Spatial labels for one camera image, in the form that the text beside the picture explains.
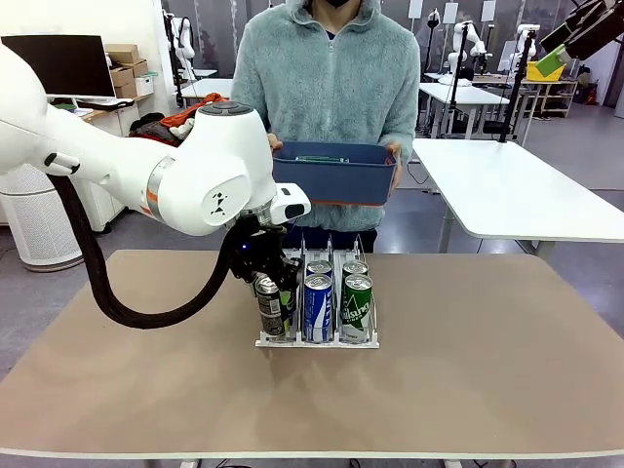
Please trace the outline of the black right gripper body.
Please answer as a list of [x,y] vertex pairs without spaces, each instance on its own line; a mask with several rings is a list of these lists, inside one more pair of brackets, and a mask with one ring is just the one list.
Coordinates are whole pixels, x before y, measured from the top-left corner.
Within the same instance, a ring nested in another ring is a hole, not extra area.
[[572,59],[587,59],[623,33],[622,1],[585,1],[565,19],[570,34],[565,51]]

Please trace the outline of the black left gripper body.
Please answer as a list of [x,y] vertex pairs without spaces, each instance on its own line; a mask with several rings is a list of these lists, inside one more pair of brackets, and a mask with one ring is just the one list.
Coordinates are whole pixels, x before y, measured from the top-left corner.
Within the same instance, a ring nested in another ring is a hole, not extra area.
[[228,230],[233,276],[252,283],[258,273],[264,273],[279,289],[295,289],[302,260],[284,254],[282,241],[286,234],[283,225],[262,226],[257,219],[238,219]]

